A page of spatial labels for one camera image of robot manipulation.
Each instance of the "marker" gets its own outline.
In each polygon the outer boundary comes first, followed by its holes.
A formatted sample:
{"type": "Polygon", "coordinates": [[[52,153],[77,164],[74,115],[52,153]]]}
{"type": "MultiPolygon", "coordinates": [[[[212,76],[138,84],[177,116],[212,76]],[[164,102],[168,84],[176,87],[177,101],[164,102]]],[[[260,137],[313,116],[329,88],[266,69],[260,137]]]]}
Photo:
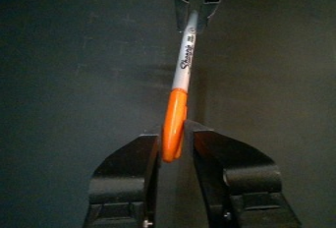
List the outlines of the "marker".
{"type": "Polygon", "coordinates": [[[193,52],[197,33],[196,11],[192,12],[184,30],[178,60],[169,95],[162,127],[162,160],[172,162],[181,155],[182,128],[186,119],[188,87],[192,71],[193,52]]]}

